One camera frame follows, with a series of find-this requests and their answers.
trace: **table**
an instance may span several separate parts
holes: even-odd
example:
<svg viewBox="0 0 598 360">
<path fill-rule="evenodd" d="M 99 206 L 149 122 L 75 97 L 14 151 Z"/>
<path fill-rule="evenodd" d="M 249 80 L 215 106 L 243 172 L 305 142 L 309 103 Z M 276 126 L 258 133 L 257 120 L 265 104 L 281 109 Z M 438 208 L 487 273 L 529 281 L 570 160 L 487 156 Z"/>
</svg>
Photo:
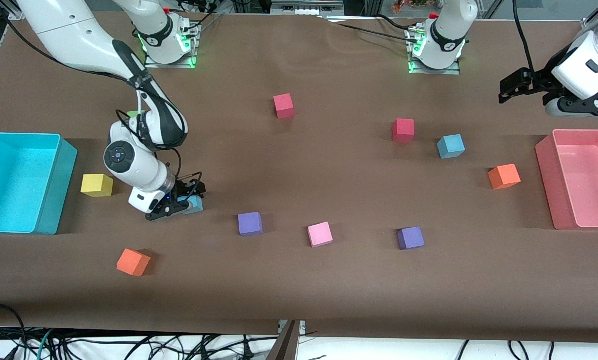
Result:
<svg viewBox="0 0 598 360">
<path fill-rule="evenodd" d="M 133 42 L 123 13 L 97 18 Z M 578 32 L 524 28 L 537 68 Z M 106 173 L 114 110 L 133 110 L 135 93 L 9 31 L 0 132 L 59 133 L 79 156 L 59 234 L 0 235 L 0 303 L 47 328 L 269 334 L 306 319 L 329 337 L 598 342 L 598 232 L 552 228 L 534 153 L 553 129 L 598 119 L 552 118 L 541 96 L 499 105 L 499 81 L 525 66 L 515 25 L 477 22 L 469 36 L 461 76 L 413 75 L 393 39 L 312 16 L 222 16 L 196 69 L 153 71 L 189 121 L 182 174 L 203 171 L 205 210 L 150 223 L 118 180 L 110 198 L 79 192 L 83 174 Z M 292 121 L 274 116 L 286 92 Z M 398 117 L 416 121 L 409 145 L 391 141 Z M 466 153 L 439 159 L 455 133 Z M 523 182 L 492 190 L 488 170 L 511 163 Z M 239 236 L 244 212 L 262 214 L 264 235 Z M 323 221 L 335 240 L 310 248 L 306 228 Z M 425 247 L 399 251 L 397 230 L 412 226 Z M 152 255 L 149 276 L 115 269 L 124 248 Z M 0 324 L 15 323 L 0 312 Z"/>
</svg>

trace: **purple cube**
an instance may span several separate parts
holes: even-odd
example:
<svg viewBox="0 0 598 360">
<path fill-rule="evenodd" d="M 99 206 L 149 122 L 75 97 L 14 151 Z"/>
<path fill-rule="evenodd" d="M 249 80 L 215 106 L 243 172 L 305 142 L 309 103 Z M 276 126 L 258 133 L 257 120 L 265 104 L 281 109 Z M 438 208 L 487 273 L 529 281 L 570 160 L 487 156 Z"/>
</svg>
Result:
<svg viewBox="0 0 598 360">
<path fill-rule="evenodd" d="M 261 214 L 258 212 L 239 214 L 239 234 L 241 234 L 242 237 L 262 235 L 263 224 L 261 222 Z"/>
<path fill-rule="evenodd" d="M 399 239 L 399 249 L 401 250 L 421 248 L 426 244 L 423 241 L 423 234 L 419 226 L 399 230 L 397 238 Z"/>
</svg>

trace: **yellow cube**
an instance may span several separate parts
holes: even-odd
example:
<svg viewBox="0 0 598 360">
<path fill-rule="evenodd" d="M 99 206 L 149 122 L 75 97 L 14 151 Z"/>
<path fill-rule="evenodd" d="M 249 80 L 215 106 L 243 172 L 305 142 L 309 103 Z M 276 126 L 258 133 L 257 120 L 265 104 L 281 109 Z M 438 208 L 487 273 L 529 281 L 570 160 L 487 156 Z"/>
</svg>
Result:
<svg viewBox="0 0 598 360">
<path fill-rule="evenodd" d="M 112 196 L 112 178 L 102 173 L 87 173 L 81 182 L 81 192 L 93 198 Z"/>
</svg>

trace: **foam cube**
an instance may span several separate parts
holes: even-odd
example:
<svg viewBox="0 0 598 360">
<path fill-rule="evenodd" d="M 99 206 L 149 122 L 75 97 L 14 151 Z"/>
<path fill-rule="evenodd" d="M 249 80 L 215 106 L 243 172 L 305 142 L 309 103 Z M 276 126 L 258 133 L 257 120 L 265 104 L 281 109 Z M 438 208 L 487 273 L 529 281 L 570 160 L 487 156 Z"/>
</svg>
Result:
<svg viewBox="0 0 598 360">
<path fill-rule="evenodd" d="M 415 137 L 415 120 L 398 118 L 392 125 L 392 141 L 411 142 Z"/>
<path fill-rule="evenodd" d="M 261 214 L 258 212 L 239 214 L 239 234 L 242 235 L 242 237 L 262 235 L 263 223 L 261 221 Z"/>
<path fill-rule="evenodd" d="M 87 173 L 81 182 L 81 192 L 93 198 L 112 196 L 113 180 L 103 173 Z"/>
<path fill-rule="evenodd" d="M 150 263 L 150 256 L 126 248 L 116 262 L 116 269 L 132 276 L 143 276 Z"/>
<path fill-rule="evenodd" d="M 496 191 L 514 187 L 521 182 L 515 164 L 497 166 L 488 173 L 492 188 Z"/>
<path fill-rule="evenodd" d="M 310 246 L 313 248 L 332 243 L 333 233 L 331 233 L 331 224 L 326 221 L 308 226 L 308 236 L 310 237 Z"/>
<path fill-rule="evenodd" d="M 436 143 L 441 159 L 457 158 L 466 151 L 461 135 L 446 135 Z"/>
<path fill-rule="evenodd" d="M 177 201 L 181 202 L 186 200 L 187 196 L 180 196 Z M 187 210 L 184 210 L 183 212 L 181 212 L 181 215 L 189 215 L 189 214 L 194 214 L 194 213 L 200 213 L 203 212 L 204 210 L 204 203 L 202 201 L 202 199 L 197 196 L 196 194 L 190 196 L 189 199 L 187 199 L 187 201 L 189 202 L 189 207 L 187 208 Z"/>
<path fill-rule="evenodd" d="M 397 233 L 397 239 L 399 240 L 399 249 L 401 250 L 421 248 L 426 244 L 423 241 L 423 233 L 419 226 L 402 228 Z"/>
<path fill-rule="evenodd" d="M 274 97 L 274 109 L 276 109 L 277 119 L 287 119 L 295 116 L 295 105 L 293 105 L 293 99 L 289 93 Z"/>
</svg>

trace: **plastic bin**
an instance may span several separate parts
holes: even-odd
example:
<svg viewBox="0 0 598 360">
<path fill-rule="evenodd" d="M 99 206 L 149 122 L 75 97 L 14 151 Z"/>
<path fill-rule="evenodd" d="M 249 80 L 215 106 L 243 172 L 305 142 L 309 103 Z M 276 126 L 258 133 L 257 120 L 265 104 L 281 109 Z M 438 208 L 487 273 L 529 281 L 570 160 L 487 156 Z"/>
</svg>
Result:
<svg viewBox="0 0 598 360">
<path fill-rule="evenodd" d="M 555 130 L 535 148 L 557 230 L 598 230 L 598 130 Z"/>
<path fill-rule="evenodd" d="M 56 234 L 76 160 L 59 134 L 0 132 L 0 233 Z"/>
</svg>

